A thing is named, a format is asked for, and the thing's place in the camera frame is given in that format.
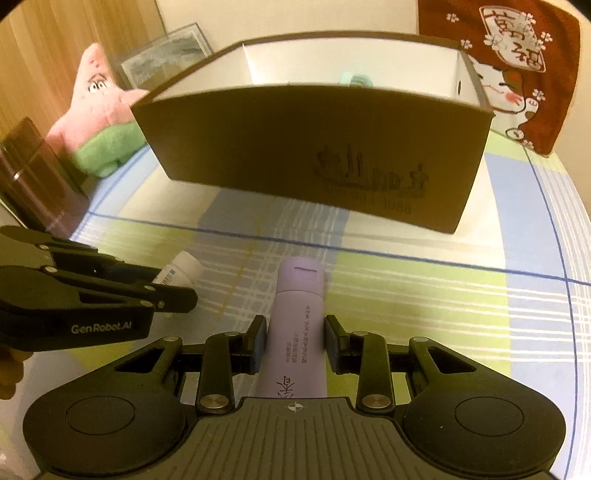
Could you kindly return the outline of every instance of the framed picture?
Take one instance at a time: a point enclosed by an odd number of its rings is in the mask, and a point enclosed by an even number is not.
[[[211,53],[199,25],[192,23],[150,42],[115,64],[127,88],[151,90]]]

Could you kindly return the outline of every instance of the pink plush toy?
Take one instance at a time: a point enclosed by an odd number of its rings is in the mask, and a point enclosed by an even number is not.
[[[46,140],[79,170],[106,177],[146,143],[130,108],[146,93],[117,87],[102,47],[94,43],[82,54],[70,109]]]

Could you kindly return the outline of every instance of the blue stripe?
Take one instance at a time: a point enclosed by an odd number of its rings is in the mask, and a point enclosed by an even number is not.
[[[538,174],[535,171],[535,167],[533,162],[531,161],[530,154],[528,153],[527,149],[524,148],[523,151],[527,156],[527,160],[530,162],[531,171],[534,173],[534,177],[536,182],[538,183],[538,187],[540,188],[540,193],[542,194],[542,198],[544,199],[544,204],[546,205],[546,210],[548,211],[548,217],[550,217],[550,223],[552,224],[552,230],[554,230],[554,236],[556,237],[556,245],[558,247],[558,253],[560,255],[560,261],[562,262],[562,268],[564,270],[564,279],[566,285],[566,297],[569,301],[569,311],[570,311],[570,324],[573,329],[573,352],[574,352],[574,413],[573,413],[573,433],[570,438],[570,450],[569,450],[569,459],[566,462],[566,470],[564,471],[564,478],[569,477],[569,468],[570,468],[570,461],[573,456],[573,447],[574,447],[574,435],[577,430],[577,407],[579,403],[579,360],[577,358],[577,336],[574,331],[574,315],[573,315],[573,303],[570,298],[570,288],[569,288],[569,281],[566,276],[566,263],[564,262],[564,255],[562,253],[562,246],[560,245],[560,240],[558,238],[558,230],[556,229],[556,224],[554,223],[554,218],[552,217],[552,212],[550,211],[550,205],[548,204],[548,200],[544,195],[544,189],[542,188],[542,184],[540,179],[538,178]]]
[[[148,220],[136,220],[133,218],[123,218],[117,217],[112,215],[104,215],[102,213],[91,213],[97,218],[105,218],[108,220],[122,220],[124,222],[131,222],[131,223],[140,223],[142,225],[153,225],[153,226],[162,226],[166,228],[176,228],[179,230],[187,230],[191,232],[200,232],[200,233],[212,233],[214,235],[220,236],[229,236],[234,238],[241,238],[244,240],[262,240],[268,242],[277,242],[280,244],[291,244],[291,245],[299,245],[301,247],[312,247],[312,248],[326,248],[327,250],[337,250],[340,252],[347,252],[353,254],[362,254],[362,255],[373,255],[374,257],[381,257],[381,258],[395,258],[398,260],[409,260],[414,262],[423,262],[429,263],[434,265],[445,265],[447,267],[459,267],[459,268],[469,268],[471,270],[481,270],[486,272],[495,272],[495,273],[509,273],[515,275],[527,275],[529,277],[537,277],[537,278],[547,278],[549,280],[560,280],[560,281],[572,281],[579,283],[581,285],[586,285],[591,287],[591,283],[584,282],[581,280],[571,280],[570,278],[558,277],[556,275],[545,275],[543,273],[536,273],[536,272],[528,272],[528,271],[521,271],[521,270],[508,270],[506,268],[496,268],[496,267],[485,267],[483,265],[472,265],[472,264],[464,264],[459,262],[448,262],[445,260],[434,260],[431,258],[421,258],[421,257],[411,257],[409,255],[398,255],[398,254],[390,254],[386,252],[376,252],[371,250],[362,250],[358,248],[349,248],[349,247],[342,247],[340,245],[322,245],[322,244],[315,244],[312,242],[304,242],[300,240],[290,240],[285,238],[276,238],[271,236],[257,236],[257,235],[244,235],[242,233],[234,233],[234,232],[223,232],[220,230],[209,229],[209,228],[199,228],[194,226],[182,226],[182,225],[173,225],[171,223],[161,223],[161,222],[150,222]]]

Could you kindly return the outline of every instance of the brown box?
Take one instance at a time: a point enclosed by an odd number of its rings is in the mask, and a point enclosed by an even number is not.
[[[343,85],[352,74],[372,86]],[[132,110],[173,180],[448,233],[462,215],[493,116],[456,42],[375,32],[238,43]]]

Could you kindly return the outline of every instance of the purple bottle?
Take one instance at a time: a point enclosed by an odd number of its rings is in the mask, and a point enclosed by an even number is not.
[[[326,397],[324,268],[311,258],[279,266],[257,397]]]

